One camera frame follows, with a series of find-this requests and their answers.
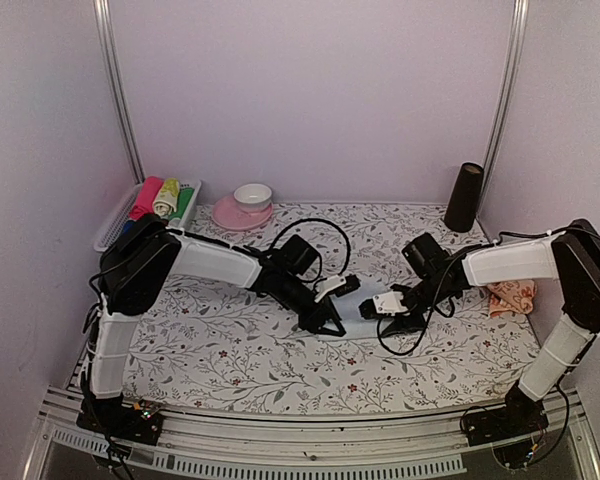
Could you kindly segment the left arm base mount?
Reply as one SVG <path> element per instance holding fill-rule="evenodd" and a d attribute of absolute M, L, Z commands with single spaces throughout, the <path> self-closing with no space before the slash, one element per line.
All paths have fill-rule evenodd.
<path fill-rule="evenodd" d="M 125 406 L 123 397 L 97 399 L 86 391 L 76 425 L 102 434 L 105 438 L 156 446 L 162 433 L 164 417 L 144 407 Z"/>

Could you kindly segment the light blue towel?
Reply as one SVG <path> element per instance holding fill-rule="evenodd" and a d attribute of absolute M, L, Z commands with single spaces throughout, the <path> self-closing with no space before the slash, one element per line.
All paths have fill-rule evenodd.
<path fill-rule="evenodd" d="M 342 297 L 332 296 L 332 302 L 341 318 L 346 333 L 342 340 L 365 340 L 376 337 L 376 319 L 364 319 L 359 312 L 359 306 L 375 295 L 381 294 L 378 289 L 365 290 L 360 288 Z"/>

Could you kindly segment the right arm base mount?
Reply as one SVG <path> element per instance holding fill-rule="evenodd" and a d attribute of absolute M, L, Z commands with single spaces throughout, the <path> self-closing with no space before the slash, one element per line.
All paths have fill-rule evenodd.
<path fill-rule="evenodd" d="M 544 431 L 549 426 L 544 407 L 527 416 L 515 413 L 507 406 L 469 407 L 461 416 L 459 428 L 470 446 L 509 440 L 518 436 Z"/>

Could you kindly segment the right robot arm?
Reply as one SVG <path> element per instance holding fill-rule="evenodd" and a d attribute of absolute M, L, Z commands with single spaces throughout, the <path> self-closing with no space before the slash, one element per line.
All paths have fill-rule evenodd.
<path fill-rule="evenodd" d="M 425 331 L 440 302 L 471 288 L 520 280 L 547 280 L 558 286 L 560 317 L 497 415 L 504 435 L 519 435 L 534 422 L 546 394 L 576 368 L 600 334 L 600 235 L 589 221 L 576 219 L 542 234 L 503 232 L 494 243 L 469 245 L 454 253 L 423 234 L 403 254 L 420 281 L 413 287 L 394 285 L 372 297 L 369 316 L 390 322 L 377 331 L 380 340 L 409 326 Z"/>

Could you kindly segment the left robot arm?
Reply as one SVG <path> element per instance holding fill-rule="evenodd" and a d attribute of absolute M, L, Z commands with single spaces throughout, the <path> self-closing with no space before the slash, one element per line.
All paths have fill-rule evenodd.
<path fill-rule="evenodd" d="M 156 214 L 145 214 L 104 252 L 90 284 L 100 307 L 93 323 L 86 390 L 95 400 L 91 419 L 108 434 L 128 426 L 128 412 L 113 399 L 122 396 L 123 373 L 131 339 L 141 317 L 156 302 L 171 275 L 224 282 L 269 296 L 294 312 L 301 329 L 341 337 L 345 330 L 331 298 L 356 287 L 340 271 L 305 280 L 319 252 L 298 235 L 282 247 L 259 250 L 170 228 Z"/>

